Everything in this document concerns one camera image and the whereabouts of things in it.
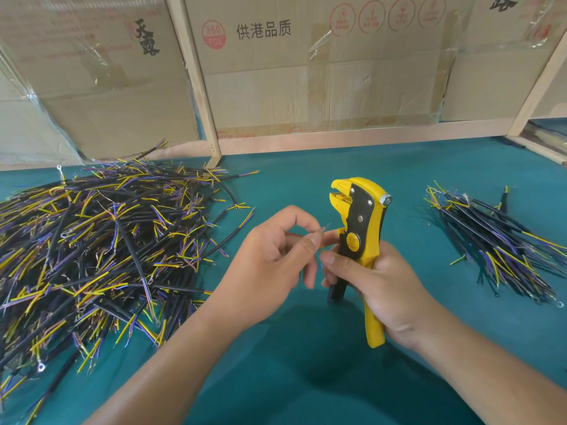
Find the wire stripper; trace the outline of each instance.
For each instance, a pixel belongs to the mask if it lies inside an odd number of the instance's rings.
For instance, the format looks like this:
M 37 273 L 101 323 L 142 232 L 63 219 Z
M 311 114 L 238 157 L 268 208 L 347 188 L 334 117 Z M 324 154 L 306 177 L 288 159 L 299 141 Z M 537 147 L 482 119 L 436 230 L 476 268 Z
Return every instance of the wire stripper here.
M 338 192 L 329 194 L 330 203 L 340 213 L 344 228 L 339 228 L 339 255 L 372 268 L 380 254 L 380 231 L 392 196 L 374 182 L 361 178 L 337 179 L 332 184 Z M 339 279 L 329 288 L 328 302 L 343 299 L 347 281 Z M 366 339 L 372 348 L 386 342 L 384 326 L 364 301 Z

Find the table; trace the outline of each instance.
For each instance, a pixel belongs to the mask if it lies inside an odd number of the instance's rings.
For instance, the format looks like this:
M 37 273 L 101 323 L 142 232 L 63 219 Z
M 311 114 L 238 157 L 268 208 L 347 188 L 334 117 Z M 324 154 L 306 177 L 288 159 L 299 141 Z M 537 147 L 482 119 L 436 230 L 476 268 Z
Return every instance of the table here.
M 330 183 L 355 176 L 372 179 L 393 196 L 383 238 L 406 257 L 428 291 L 462 321 L 567 388 L 567 308 L 536 305 L 509 289 L 496 298 L 489 286 L 476 284 L 475 264 L 450 267 L 457 252 L 422 200 L 434 180 L 489 203 L 497 203 L 508 185 L 510 214 L 536 234 L 567 244 L 567 171 L 562 166 L 493 138 L 229 156 L 223 166 L 231 173 L 261 170 L 231 181 L 235 195 L 257 208 L 226 248 L 231 256 L 253 226 L 286 205 L 304 208 L 321 225 L 338 227 L 339 215 L 328 199 Z M 78 171 L 66 169 L 67 175 Z M 0 197 L 57 178 L 55 169 L 5 171 Z M 246 214 L 230 212 L 218 237 Z M 229 263 L 217 257 L 216 265 L 201 274 L 204 286 L 214 288 Z M 566 301 L 567 282 L 546 280 Z M 415 355 L 391 342 L 368 348 L 362 304 L 353 290 L 338 307 L 327 306 L 326 294 L 320 285 L 313 291 L 300 286 L 275 315 L 242 334 L 211 373 L 186 423 L 481 423 Z M 154 352 L 142 335 L 134 336 L 127 349 L 112 345 L 105 344 L 91 375 L 72 371 L 67 376 L 37 425 L 80 423 Z M 4 423 L 20 419 L 47 380 L 27 384 L 9 399 Z

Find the green table surface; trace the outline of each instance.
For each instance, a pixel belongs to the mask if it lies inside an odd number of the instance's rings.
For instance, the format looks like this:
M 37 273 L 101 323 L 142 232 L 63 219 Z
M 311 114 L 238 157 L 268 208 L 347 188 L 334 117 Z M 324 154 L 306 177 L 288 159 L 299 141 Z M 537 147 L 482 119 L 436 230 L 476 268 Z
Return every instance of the green table surface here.
M 321 225 L 339 227 L 329 203 L 330 183 L 372 179 L 393 196 L 383 238 L 406 257 L 428 291 L 462 321 L 567 388 L 567 308 L 536 305 L 507 288 L 496 298 L 489 286 L 476 284 L 475 264 L 449 266 L 457 252 L 422 200 L 434 180 L 495 204 L 508 185 L 510 214 L 533 232 L 566 244 L 565 168 L 491 138 L 229 156 L 223 166 L 231 173 L 261 170 L 230 181 L 235 195 L 256 207 L 254 218 L 226 248 L 231 256 L 252 227 L 287 205 L 302 207 Z M 66 170 L 67 175 L 79 171 Z M 0 197 L 57 178 L 55 169 L 5 171 Z M 216 237 L 229 233 L 246 214 L 231 211 Z M 218 256 L 215 266 L 200 272 L 201 284 L 214 288 L 229 264 Z M 567 282 L 547 280 L 567 302 Z M 362 304 L 353 290 L 341 306 L 329 307 L 326 297 L 320 285 L 313 291 L 299 286 L 276 314 L 242 334 L 209 376 L 186 423 L 481 423 L 420 358 L 392 342 L 374 350 L 367 346 Z M 154 352 L 141 334 L 125 349 L 113 344 L 109 340 L 103 346 L 90 375 L 77 375 L 75 364 L 37 425 L 80 423 Z M 27 382 L 7 400 L 2 423 L 22 417 L 56 368 L 48 367 L 42 379 Z

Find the bundle of cables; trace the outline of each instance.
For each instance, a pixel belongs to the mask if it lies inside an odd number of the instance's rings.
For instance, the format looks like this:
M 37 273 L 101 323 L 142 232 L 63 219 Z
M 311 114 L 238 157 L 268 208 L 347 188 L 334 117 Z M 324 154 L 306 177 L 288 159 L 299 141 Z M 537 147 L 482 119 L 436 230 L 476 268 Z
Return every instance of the bundle of cables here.
M 100 163 L 85 177 L 33 187 L 0 203 L 0 400 L 71 351 L 30 423 L 79 363 L 90 370 L 116 332 L 140 331 L 161 346 L 203 302 L 200 265 L 253 216 L 224 184 L 220 168 L 132 161 Z M 208 205 L 231 201 L 216 217 Z M 247 209 L 222 241 L 211 231 L 232 209 Z
M 532 233 L 508 214 L 508 187 L 497 206 L 475 200 L 466 194 L 427 188 L 425 198 L 437 210 L 449 240 L 461 254 L 461 260 L 475 261 L 481 271 L 478 282 L 487 280 L 495 296 L 501 285 L 536 303 L 555 303 L 556 293 L 540 271 L 566 278 L 567 248 Z

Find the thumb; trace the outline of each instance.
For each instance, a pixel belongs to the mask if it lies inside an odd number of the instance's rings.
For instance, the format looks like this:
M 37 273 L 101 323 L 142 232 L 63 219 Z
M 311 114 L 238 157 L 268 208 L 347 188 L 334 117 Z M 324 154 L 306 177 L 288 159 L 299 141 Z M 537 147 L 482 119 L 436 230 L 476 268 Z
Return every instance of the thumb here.
M 321 231 L 315 231 L 303 236 L 280 261 L 281 266 L 285 271 L 296 275 L 313 259 L 321 241 Z
M 372 270 L 364 268 L 352 259 L 343 257 L 330 250 L 323 250 L 320 255 L 323 265 L 336 276 L 350 282 L 351 285 L 365 293 L 366 288 L 375 279 Z

